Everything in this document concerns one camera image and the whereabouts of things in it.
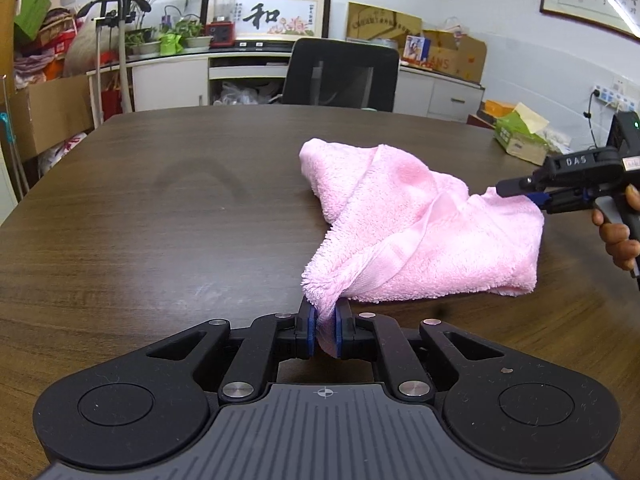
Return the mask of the person's right hand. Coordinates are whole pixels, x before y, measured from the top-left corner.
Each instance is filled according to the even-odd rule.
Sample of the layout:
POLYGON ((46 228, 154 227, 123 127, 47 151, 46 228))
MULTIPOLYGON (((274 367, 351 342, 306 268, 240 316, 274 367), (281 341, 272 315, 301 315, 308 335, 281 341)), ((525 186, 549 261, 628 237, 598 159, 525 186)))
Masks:
POLYGON ((639 257, 638 240, 629 238, 629 230, 624 224, 607 222, 600 210, 593 209, 591 220, 599 229, 600 239, 614 264, 624 271, 631 271, 639 257))

